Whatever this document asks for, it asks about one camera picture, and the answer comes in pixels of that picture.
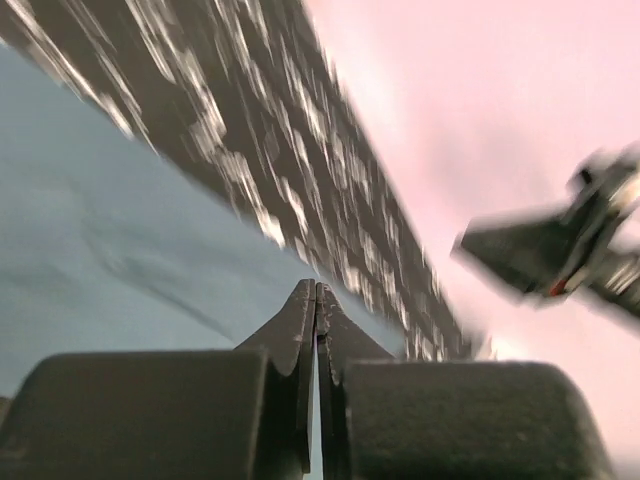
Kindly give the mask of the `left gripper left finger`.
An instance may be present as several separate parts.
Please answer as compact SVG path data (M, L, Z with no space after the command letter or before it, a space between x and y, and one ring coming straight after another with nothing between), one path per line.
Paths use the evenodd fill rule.
M257 473L311 470L316 282L299 281L282 308L239 350L267 353L256 445Z

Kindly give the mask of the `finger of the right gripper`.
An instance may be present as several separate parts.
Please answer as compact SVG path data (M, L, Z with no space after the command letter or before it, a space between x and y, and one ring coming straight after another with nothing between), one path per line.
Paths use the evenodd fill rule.
M578 270L560 277L579 232L580 216L565 209L509 212L472 219L452 251L471 258L516 295L547 303L580 285Z

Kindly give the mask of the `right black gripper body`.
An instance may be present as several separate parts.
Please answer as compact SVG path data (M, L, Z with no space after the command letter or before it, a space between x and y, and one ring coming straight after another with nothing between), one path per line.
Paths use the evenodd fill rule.
M616 230L639 207L639 150L598 150L576 170L571 182L580 187L561 225L575 239L559 271L559 292L570 294L589 284Z

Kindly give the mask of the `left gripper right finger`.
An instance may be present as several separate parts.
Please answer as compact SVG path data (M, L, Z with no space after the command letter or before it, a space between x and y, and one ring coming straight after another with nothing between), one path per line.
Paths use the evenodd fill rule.
M316 289L323 472L326 479L398 477L398 361Z

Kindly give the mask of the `grey blue t shirt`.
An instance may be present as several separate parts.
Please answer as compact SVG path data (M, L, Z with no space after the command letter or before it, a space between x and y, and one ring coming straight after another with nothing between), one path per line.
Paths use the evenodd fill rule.
M1 51L1 392L61 352L231 348L314 274Z

